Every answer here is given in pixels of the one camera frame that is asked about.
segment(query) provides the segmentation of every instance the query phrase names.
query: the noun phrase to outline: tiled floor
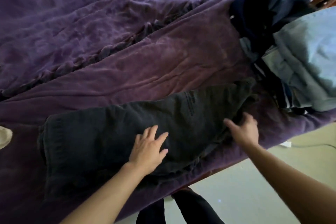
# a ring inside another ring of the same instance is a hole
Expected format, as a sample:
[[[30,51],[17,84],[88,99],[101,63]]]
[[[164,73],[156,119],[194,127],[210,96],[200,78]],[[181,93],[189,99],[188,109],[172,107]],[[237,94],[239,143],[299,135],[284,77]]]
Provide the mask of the tiled floor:
[[[336,123],[290,141],[293,145],[328,143],[336,146]],[[330,146],[275,146],[270,152],[336,190],[336,149]],[[212,175],[191,188],[208,200],[226,224],[299,223],[250,160]],[[165,199],[165,215],[167,224],[185,223],[170,197]],[[135,224],[136,219],[137,214],[134,214],[118,224]]]

